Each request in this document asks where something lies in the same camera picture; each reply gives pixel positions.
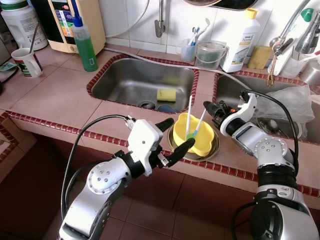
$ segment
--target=yellow dish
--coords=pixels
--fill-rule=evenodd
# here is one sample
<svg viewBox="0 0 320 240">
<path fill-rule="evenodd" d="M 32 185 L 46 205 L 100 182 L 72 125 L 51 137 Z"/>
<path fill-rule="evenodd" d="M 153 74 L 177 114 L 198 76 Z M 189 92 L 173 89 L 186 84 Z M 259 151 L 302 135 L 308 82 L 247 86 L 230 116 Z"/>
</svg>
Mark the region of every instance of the yellow dish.
<svg viewBox="0 0 320 240">
<path fill-rule="evenodd" d="M 187 113 L 181 113 L 178 121 L 173 125 L 173 140 L 177 146 L 186 141 Z M 200 119 L 190 115 L 189 133 L 194 133 Z M 189 153 L 195 153 L 205 157 L 210 153 L 212 141 L 215 138 L 215 132 L 212 127 L 205 121 L 201 122 L 199 131 L 195 137 L 195 144 L 189 149 Z"/>
</svg>

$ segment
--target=double sink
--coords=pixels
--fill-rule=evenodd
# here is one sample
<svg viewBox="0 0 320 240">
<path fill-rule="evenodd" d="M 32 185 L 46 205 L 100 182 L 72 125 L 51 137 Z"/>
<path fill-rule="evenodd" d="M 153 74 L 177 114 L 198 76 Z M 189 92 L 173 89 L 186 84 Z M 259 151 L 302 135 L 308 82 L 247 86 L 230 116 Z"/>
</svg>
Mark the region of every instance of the double sink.
<svg viewBox="0 0 320 240">
<path fill-rule="evenodd" d="M 293 83 L 275 81 L 274 86 L 269 88 L 265 79 L 239 75 L 235 77 L 248 88 L 261 93 L 297 86 Z M 148 109 L 157 109 L 160 105 L 168 104 L 177 112 L 181 112 L 188 106 L 194 79 L 194 71 L 188 68 L 123 58 L 110 65 L 91 91 L 94 97 L 102 100 Z M 243 84 L 220 76 L 217 82 L 216 102 L 223 100 L 228 105 L 236 107 L 244 89 Z M 176 89 L 176 102 L 157 101 L 158 89 Z M 312 110 L 315 119 L 306 124 L 307 136 L 304 140 L 320 144 L 320 105 L 312 103 Z"/>
</svg>

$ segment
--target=white mug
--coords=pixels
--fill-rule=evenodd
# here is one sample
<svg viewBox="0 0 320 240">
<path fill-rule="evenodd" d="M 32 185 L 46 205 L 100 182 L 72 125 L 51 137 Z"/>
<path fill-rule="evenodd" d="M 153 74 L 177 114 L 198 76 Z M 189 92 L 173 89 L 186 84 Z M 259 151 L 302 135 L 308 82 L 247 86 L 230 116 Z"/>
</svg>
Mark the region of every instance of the white mug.
<svg viewBox="0 0 320 240">
<path fill-rule="evenodd" d="M 187 63 L 193 62 L 196 58 L 196 46 L 188 45 L 189 41 L 190 39 L 185 39 L 175 48 L 175 52 L 180 55 L 181 60 Z"/>
<path fill-rule="evenodd" d="M 11 57 L 26 78 L 37 78 L 44 71 L 35 53 L 29 51 L 30 48 L 19 48 L 11 53 Z"/>
</svg>

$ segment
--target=sponge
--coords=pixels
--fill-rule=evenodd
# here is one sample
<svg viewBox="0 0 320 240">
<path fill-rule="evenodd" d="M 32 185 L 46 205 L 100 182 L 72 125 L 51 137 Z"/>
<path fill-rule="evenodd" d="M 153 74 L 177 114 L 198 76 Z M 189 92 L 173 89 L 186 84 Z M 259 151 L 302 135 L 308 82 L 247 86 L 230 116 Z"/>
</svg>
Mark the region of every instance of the sponge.
<svg viewBox="0 0 320 240">
<path fill-rule="evenodd" d="M 176 101 L 176 89 L 158 89 L 156 93 L 157 101 L 167 101 L 167 102 L 175 102 Z"/>
<path fill-rule="evenodd" d="M 264 69 L 272 52 L 269 46 L 256 46 L 247 65 L 249 69 Z"/>
</svg>

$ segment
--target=tiled countertop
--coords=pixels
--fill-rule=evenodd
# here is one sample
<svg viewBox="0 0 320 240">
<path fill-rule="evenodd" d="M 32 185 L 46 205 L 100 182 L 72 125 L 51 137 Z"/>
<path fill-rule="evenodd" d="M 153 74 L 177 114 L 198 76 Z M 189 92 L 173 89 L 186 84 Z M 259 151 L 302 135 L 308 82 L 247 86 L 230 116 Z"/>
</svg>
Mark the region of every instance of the tiled countertop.
<svg viewBox="0 0 320 240">
<path fill-rule="evenodd" d="M 139 50 L 116 45 L 108 45 L 133 54 L 149 58 L 179 61 L 179 56 Z M 77 54 L 62 53 L 46 47 L 36 52 L 44 73 L 41 77 L 27 79 L 20 72 L 4 84 L 0 95 L 0 109 L 9 113 L 12 121 L 21 129 L 73 143 L 76 134 L 88 122 L 109 114 L 130 115 L 136 119 L 147 119 L 154 123 L 166 118 L 178 119 L 179 114 L 167 114 L 135 106 L 119 104 L 91 97 L 87 84 L 100 74 L 100 69 L 117 53 L 102 51 L 97 56 L 99 70 L 85 72 Z M 266 77 L 266 72 L 243 68 L 236 74 Z M 192 114 L 200 116 L 204 101 L 215 97 L 218 75 L 213 72 L 199 71 L 195 89 Z M 298 79 L 277 78 L 278 81 L 299 83 Z M 204 120 L 213 126 L 211 117 Z M 79 142 L 80 145 L 100 151 L 115 153 L 127 151 L 129 130 L 119 119 L 109 119 L 92 126 Z M 178 162 L 171 169 L 198 178 L 207 179 L 249 192 L 257 189 L 257 160 L 246 155 L 229 137 L 217 133 L 220 140 L 218 154 L 208 162 Z M 293 141 L 286 139 L 293 148 Z M 170 151 L 165 134 L 161 146 Z M 300 170 L 297 177 L 299 189 L 305 194 L 307 203 L 320 209 L 320 146 L 299 143 Z"/>
</svg>

